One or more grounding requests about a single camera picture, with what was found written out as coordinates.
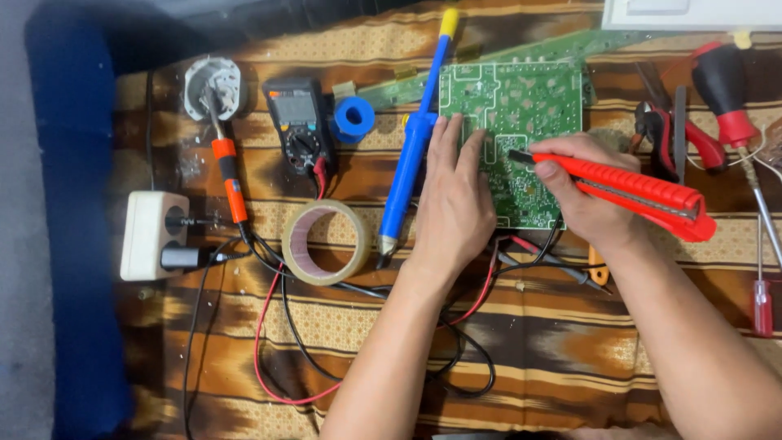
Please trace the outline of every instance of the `solder wire spool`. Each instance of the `solder wire spool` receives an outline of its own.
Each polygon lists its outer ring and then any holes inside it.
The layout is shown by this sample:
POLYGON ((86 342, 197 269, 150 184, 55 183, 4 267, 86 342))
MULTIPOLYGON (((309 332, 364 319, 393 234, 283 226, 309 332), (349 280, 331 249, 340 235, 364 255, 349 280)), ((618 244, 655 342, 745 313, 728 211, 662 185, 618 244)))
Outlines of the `solder wire spool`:
POLYGON ((334 110, 331 130, 343 143, 359 143, 375 125, 375 111, 364 98, 348 96, 334 110))
POLYGON ((343 281, 361 269, 369 257, 369 228, 364 220, 336 200, 315 200, 301 207, 285 224, 282 231, 282 255, 293 275, 314 286, 330 286, 343 281), (337 272, 321 269, 307 250, 307 234, 315 222, 332 212, 347 217, 356 229, 356 250, 347 265, 337 272))

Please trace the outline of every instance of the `green circuit board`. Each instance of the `green circuit board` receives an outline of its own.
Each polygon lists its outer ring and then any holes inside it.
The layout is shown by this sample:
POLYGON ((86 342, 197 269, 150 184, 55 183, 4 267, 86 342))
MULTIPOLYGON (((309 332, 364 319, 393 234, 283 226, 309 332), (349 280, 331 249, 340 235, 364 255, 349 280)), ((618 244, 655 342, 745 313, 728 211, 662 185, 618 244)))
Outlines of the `green circuit board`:
MULTIPOLYGON (((634 45, 652 38, 672 35, 665 32, 641 31, 577 31, 560 37, 520 45, 481 56, 477 63, 511 63, 525 61, 575 60, 583 65, 586 57, 603 52, 611 52, 628 45, 634 45)), ((386 81, 377 85, 360 88, 356 94, 366 99, 375 111, 385 110, 402 104, 420 101, 424 94, 429 71, 419 72, 412 78, 399 81, 386 81)), ((589 75, 582 72, 583 98, 587 104, 595 100, 589 75)))
POLYGON ((489 175, 497 227, 554 224, 556 199, 508 151, 581 131, 581 78, 580 66, 569 62, 458 64, 440 71, 439 114, 464 114, 462 141, 475 128, 487 129, 480 168, 489 175))

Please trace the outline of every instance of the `electrical outlet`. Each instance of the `electrical outlet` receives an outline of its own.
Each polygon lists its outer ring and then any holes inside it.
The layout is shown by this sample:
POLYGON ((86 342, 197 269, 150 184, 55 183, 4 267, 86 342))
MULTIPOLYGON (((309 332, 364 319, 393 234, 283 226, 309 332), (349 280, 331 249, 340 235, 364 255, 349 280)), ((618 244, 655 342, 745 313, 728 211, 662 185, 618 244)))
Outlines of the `electrical outlet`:
POLYGON ((169 243, 185 245, 187 226, 166 226, 166 217, 187 218, 190 200, 164 191, 134 191, 127 198, 125 238, 120 277, 150 281, 181 275, 181 270, 160 267, 160 252, 169 243))

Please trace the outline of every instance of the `left hand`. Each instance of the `left hand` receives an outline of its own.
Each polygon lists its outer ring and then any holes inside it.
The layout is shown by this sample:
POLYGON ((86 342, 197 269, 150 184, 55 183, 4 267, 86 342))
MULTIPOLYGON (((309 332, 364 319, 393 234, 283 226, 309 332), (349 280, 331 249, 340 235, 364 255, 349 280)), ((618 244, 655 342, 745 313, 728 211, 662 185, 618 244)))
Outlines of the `left hand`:
POLYGON ((455 114, 450 122, 440 116, 435 123, 408 259, 453 279, 483 251, 497 226, 489 178, 478 172, 486 130, 475 130, 457 152, 463 120, 455 114))

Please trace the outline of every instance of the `red utility knife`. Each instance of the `red utility knife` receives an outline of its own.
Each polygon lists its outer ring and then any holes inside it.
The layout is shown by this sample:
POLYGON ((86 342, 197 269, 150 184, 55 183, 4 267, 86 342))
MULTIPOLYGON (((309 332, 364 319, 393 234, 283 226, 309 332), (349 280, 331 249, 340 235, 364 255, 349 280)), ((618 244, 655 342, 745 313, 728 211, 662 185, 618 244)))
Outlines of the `red utility knife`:
POLYGON ((553 160, 570 173, 584 193, 642 215, 684 241, 706 241, 717 230, 717 223, 706 214, 703 194, 695 189, 573 157, 516 150, 508 156, 525 164, 553 160))

